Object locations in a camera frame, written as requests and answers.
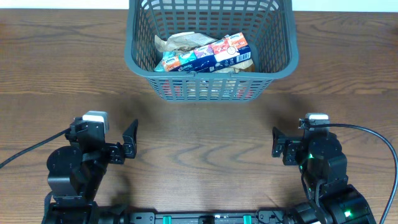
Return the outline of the teal snack packet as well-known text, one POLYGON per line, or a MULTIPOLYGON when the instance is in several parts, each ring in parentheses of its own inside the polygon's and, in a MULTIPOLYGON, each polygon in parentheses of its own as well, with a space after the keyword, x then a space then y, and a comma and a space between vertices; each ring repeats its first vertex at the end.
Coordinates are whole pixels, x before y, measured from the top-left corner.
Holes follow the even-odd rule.
POLYGON ((163 52, 162 53, 162 59, 161 61, 156 65, 154 71, 155 72, 165 72, 165 65, 164 62, 169 59, 176 56, 176 53, 174 51, 170 51, 170 52, 163 52))

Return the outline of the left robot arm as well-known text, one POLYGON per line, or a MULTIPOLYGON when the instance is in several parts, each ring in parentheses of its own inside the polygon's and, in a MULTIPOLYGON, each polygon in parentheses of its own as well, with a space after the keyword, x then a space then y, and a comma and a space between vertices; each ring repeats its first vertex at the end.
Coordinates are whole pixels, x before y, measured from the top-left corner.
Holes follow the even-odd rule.
POLYGON ((75 118, 65 137, 69 145, 47 159, 51 188, 44 202, 43 223, 129 223, 125 205, 99 207, 95 197, 109 164, 124 164, 137 154, 134 120, 123 133, 123 143, 105 141, 105 124, 75 118))

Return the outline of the beige pouch white label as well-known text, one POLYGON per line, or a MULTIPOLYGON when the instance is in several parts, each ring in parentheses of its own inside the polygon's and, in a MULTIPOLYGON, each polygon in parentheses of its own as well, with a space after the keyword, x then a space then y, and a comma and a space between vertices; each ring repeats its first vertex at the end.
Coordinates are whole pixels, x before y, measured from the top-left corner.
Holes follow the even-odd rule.
POLYGON ((159 52, 188 52, 216 41, 217 39, 196 32, 173 34, 167 40, 162 40, 157 35, 154 37, 155 47, 159 52))

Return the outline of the orange cracker sleeve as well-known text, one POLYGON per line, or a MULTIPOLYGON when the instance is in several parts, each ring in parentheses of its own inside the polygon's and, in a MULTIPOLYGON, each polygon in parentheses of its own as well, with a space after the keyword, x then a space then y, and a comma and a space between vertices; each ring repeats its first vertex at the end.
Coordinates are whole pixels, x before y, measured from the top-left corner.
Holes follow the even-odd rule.
POLYGON ((248 99, 254 90, 248 90, 247 81, 236 80, 161 80, 160 87, 166 99, 176 100, 237 100, 248 99))

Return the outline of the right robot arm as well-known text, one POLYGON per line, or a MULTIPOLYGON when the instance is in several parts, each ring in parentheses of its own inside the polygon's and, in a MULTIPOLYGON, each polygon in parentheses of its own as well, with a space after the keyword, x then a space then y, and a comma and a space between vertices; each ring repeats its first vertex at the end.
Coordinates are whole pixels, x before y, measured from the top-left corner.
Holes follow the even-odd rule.
POLYGON ((307 202, 286 211, 284 223, 375 223, 366 199, 348 183, 347 158, 328 128, 305 130, 288 137, 272 129, 272 157, 298 166, 307 202))

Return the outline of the kleenex tissue multipack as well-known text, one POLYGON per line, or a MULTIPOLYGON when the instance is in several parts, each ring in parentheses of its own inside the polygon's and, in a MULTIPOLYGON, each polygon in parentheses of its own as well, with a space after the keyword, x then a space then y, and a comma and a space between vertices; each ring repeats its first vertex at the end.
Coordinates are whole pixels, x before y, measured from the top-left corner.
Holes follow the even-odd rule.
POLYGON ((188 52, 175 53, 176 56, 164 62, 165 72, 212 73, 251 59, 251 49, 241 32, 188 52))

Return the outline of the brown white snack pouch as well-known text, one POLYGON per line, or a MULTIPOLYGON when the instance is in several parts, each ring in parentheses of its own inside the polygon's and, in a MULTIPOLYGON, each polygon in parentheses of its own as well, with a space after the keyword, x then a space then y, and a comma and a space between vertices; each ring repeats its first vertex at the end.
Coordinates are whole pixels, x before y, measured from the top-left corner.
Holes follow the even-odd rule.
POLYGON ((215 73, 238 73, 238 72, 255 72, 255 65, 252 59, 237 63, 231 67, 226 67, 215 71, 215 73))

